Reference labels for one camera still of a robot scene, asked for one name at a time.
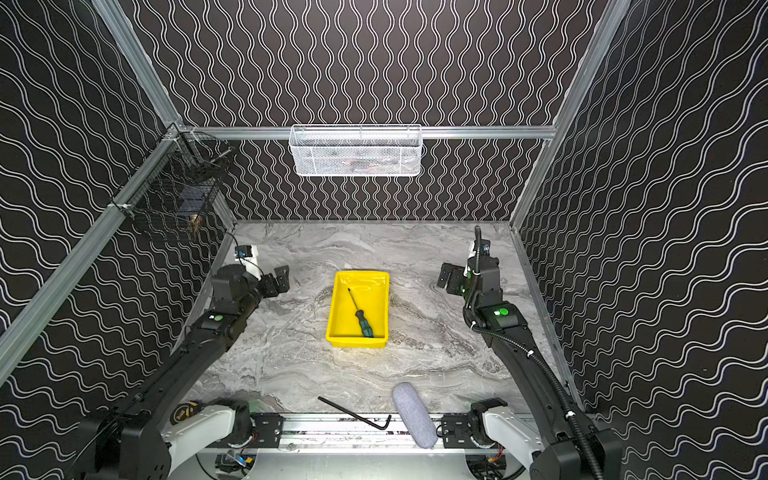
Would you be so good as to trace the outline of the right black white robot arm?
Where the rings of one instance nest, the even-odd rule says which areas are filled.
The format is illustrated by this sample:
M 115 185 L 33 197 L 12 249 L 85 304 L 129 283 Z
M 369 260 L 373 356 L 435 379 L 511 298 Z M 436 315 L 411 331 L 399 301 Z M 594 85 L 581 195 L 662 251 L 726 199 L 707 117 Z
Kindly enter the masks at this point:
M 558 380 L 520 310 L 503 299 L 499 260 L 479 255 L 464 267 L 444 263 L 437 286 L 463 298 L 465 323 L 509 370 L 538 430 L 524 433 L 499 405 L 479 414 L 481 436 L 501 444 L 531 479 L 617 479 L 622 441 L 598 428 Z

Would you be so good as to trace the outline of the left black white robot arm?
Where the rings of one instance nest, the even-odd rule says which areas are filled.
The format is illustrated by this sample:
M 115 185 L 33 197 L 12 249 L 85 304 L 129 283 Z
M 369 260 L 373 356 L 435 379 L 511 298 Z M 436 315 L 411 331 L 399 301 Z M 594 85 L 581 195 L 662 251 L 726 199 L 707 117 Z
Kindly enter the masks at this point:
M 219 268 L 211 280 L 211 303 L 180 346 L 126 398 L 80 422 L 84 443 L 65 478 L 166 479 L 196 454 L 162 427 L 200 376 L 234 345 L 261 301 L 289 291 L 289 276 L 288 266 L 260 276 L 240 264 Z

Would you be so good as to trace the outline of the green black handled screwdriver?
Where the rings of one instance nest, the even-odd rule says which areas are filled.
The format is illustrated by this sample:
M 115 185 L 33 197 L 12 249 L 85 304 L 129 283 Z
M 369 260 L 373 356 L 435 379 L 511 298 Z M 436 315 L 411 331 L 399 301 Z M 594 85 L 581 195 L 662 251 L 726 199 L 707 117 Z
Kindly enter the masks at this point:
M 361 333 L 365 338 L 373 338 L 374 337 L 374 330 L 368 321 L 364 310 L 359 306 L 358 302 L 355 299 L 354 293 L 351 288 L 347 289 L 350 299 L 352 301 L 352 304 L 355 308 L 355 317 L 358 320 L 358 324 L 361 329 Z

